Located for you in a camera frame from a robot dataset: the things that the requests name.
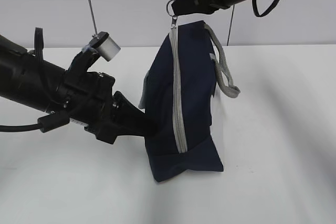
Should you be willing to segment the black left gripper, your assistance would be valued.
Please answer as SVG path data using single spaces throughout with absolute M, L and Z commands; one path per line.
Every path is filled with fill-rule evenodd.
M 78 53 L 61 76 L 54 93 L 60 110 L 47 116 L 46 131 L 78 122 L 97 140 L 113 144 L 118 136 L 154 136 L 158 125 L 135 107 L 120 91 L 112 93 L 115 78 L 88 69 L 100 55 Z

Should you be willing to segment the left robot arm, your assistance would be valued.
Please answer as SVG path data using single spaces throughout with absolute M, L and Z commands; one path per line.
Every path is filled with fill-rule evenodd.
M 1 126 L 2 132 L 43 133 L 75 122 L 96 139 L 113 144 L 118 136 L 153 136 L 157 124 L 121 92 L 114 77 L 91 72 L 100 58 L 112 60 L 120 47 L 107 32 L 94 35 L 68 69 L 43 58 L 43 30 L 36 28 L 34 48 L 1 37 L 1 97 L 45 113 L 35 124 Z

